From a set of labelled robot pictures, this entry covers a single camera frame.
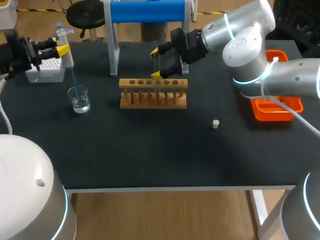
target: robotic arm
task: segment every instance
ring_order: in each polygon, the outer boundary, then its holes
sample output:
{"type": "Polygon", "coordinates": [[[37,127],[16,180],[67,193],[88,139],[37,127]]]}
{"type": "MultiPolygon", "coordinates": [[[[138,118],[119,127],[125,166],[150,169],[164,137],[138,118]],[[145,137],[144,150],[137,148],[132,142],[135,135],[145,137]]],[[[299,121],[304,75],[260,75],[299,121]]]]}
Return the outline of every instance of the robotic arm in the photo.
{"type": "Polygon", "coordinates": [[[222,53],[240,92],[246,97],[264,93],[266,96],[320,98],[320,59],[268,62],[259,28],[256,25],[240,31],[222,53]]]}
{"type": "MultiPolygon", "coordinates": [[[[255,25],[260,26],[263,38],[276,27],[274,14],[267,0],[256,0],[233,12],[225,13],[223,17],[208,23],[202,29],[185,33],[179,27],[171,31],[171,42],[159,45],[151,56],[163,55],[168,50],[175,49],[183,63],[192,64],[203,59],[207,53],[221,53],[238,32],[255,25]]],[[[161,69],[159,73],[164,79],[173,74],[182,74],[181,62],[161,69]]]]}
{"type": "MultiPolygon", "coordinates": [[[[320,98],[320,59],[308,58],[269,63],[265,38],[276,27],[267,0],[255,0],[237,10],[225,13],[217,21],[185,33],[177,28],[170,33],[171,42],[159,45],[152,53],[163,55],[175,49],[181,62],[192,64],[207,53],[222,53],[234,84],[246,97],[292,96],[320,98]]],[[[182,63],[176,63],[158,74],[163,79],[182,74],[182,63]]]]}
{"type": "Polygon", "coordinates": [[[53,37],[35,42],[29,37],[20,37],[15,29],[6,31],[5,38],[7,43],[1,51],[0,75],[9,74],[7,78],[30,70],[32,64],[40,71],[42,60],[58,59],[70,50],[69,45],[57,46],[53,37]]]}

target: metal frame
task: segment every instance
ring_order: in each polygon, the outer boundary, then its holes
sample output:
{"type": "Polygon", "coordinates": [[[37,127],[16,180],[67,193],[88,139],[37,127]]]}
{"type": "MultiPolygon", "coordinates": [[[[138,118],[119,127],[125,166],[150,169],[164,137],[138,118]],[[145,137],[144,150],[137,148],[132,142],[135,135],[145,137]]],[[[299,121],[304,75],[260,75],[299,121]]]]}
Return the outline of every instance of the metal frame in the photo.
{"type": "Polygon", "coordinates": [[[280,227],[281,206],[289,192],[290,190],[285,190],[280,200],[268,214],[262,190],[250,191],[259,240],[270,239],[280,227]]]}
{"type": "Polygon", "coordinates": [[[116,77],[118,74],[118,63],[119,63],[119,45],[117,40],[117,34],[115,26],[111,19],[111,0],[103,0],[104,7],[104,19],[106,26],[106,36],[108,43],[108,54],[109,54],[109,64],[110,64],[110,75],[116,77]]]}
{"type": "MultiPolygon", "coordinates": [[[[191,1],[192,0],[184,0],[184,21],[182,22],[183,30],[188,33],[190,31],[191,25],[191,1]]],[[[118,75],[118,63],[119,63],[119,45],[117,40],[117,34],[115,31],[115,26],[112,23],[111,18],[111,0],[103,0],[104,7],[104,19],[105,19],[105,27],[107,34],[107,44],[108,44],[108,54],[109,54],[109,63],[110,63],[110,75],[112,77],[116,77],[118,75]]],[[[182,64],[182,74],[189,73],[189,65],[182,64]]]]}
{"type": "Polygon", "coordinates": [[[131,193],[131,192],[179,192],[179,191],[261,191],[261,190],[291,190],[293,185],[280,186],[184,186],[184,187],[119,187],[119,188],[81,188],[67,189],[68,193],[131,193]]]}

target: white container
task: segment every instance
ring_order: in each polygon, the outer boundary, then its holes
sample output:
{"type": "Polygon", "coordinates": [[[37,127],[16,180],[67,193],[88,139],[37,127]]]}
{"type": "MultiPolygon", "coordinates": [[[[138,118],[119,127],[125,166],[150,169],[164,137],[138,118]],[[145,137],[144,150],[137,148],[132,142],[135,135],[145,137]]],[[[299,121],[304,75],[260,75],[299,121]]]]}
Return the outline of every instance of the white container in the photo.
{"type": "Polygon", "coordinates": [[[32,69],[25,72],[30,83],[56,83],[62,82],[65,77],[65,67],[61,58],[42,60],[40,71],[32,64],[32,69]]]}
{"type": "Polygon", "coordinates": [[[14,29],[17,23],[18,0],[8,0],[5,6],[0,6],[0,30],[14,29]]]}

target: white table leg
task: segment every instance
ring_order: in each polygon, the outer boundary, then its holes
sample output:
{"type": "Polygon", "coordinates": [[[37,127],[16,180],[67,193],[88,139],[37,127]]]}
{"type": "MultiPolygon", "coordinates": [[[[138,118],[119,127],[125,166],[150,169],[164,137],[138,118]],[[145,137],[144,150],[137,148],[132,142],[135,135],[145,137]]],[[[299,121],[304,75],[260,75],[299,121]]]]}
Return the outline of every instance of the white table leg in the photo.
{"type": "Polygon", "coordinates": [[[117,34],[115,30],[114,23],[111,19],[111,0],[104,0],[104,19],[105,19],[105,27],[106,27],[106,35],[107,35],[107,47],[109,54],[109,63],[110,63],[110,76],[116,77],[118,74],[118,63],[119,63],[119,45],[117,40],[117,34]]]}
{"type": "Polygon", "coordinates": [[[194,0],[194,8],[192,8],[192,11],[193,11],[193,21],[195,22],[197,20],[198,0],[194,0]]]}
{"type": "Polygon", "coordinates": [[[195,0],[191,0],[191,11],[192,13],[195,12],[195,0]]]}
{"type": "Polygon", "coordinates": [[[267,207],[262,190],[251,190],[250,196],[252,200],[255,220],[258,228],[258,239],[270,239],[280,226],[279,214],[282,202],[288,195],[286,190],[280,200],[276,203],[270,214],[268,215],[267,207]]]}
{"type": "Polygon", "coordinates": [[[184,21],[182,22],[182,28],[185,33],[190,32],[192,1],[184,0],[184,21]]]}

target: wooden floor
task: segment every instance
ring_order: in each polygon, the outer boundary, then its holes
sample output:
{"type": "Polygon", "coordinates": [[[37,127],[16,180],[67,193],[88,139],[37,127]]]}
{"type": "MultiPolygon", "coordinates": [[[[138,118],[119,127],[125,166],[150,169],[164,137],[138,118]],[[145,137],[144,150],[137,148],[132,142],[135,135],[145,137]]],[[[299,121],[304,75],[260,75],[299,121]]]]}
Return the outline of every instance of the wooden floor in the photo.
{"type": "MultiPolygon", "coordinates": [[[[65,8],[68,0],[61,0],[65,8]]],[[[232,11],[250,0],[199,0],[198,11],[232,11]]],[[[19,0],[21,9],[57,9],[58,0],[19,0]]],[[[215,20],[219,15],[200,15],[191,28],[215,20]]],[[[56,30],[56,23],[71,28],[62,13],[21,12],[16,25],[20,35],[44,40],[56,30]]],[[[168,31],[179,27],[170,23],[168,31]]],[[[119,41],[141,41],[139,24],[117,24],[119,41]]],[[[81,41],[80,30],[69,35],[81,41]]],[[[97,30],[105,37],[103,27],[97,30]]],[[[0,43],[5,42],[0,31],[0,43]]],[[[268,210],[282,192],[264,191],[268,210]]],[[[76,240],[254,240],[254,219],[245,191],[83,193],[74,201],[77,215],[76,240]]],[[[277,232],[273,240],[283,239],[277,232]]]]}

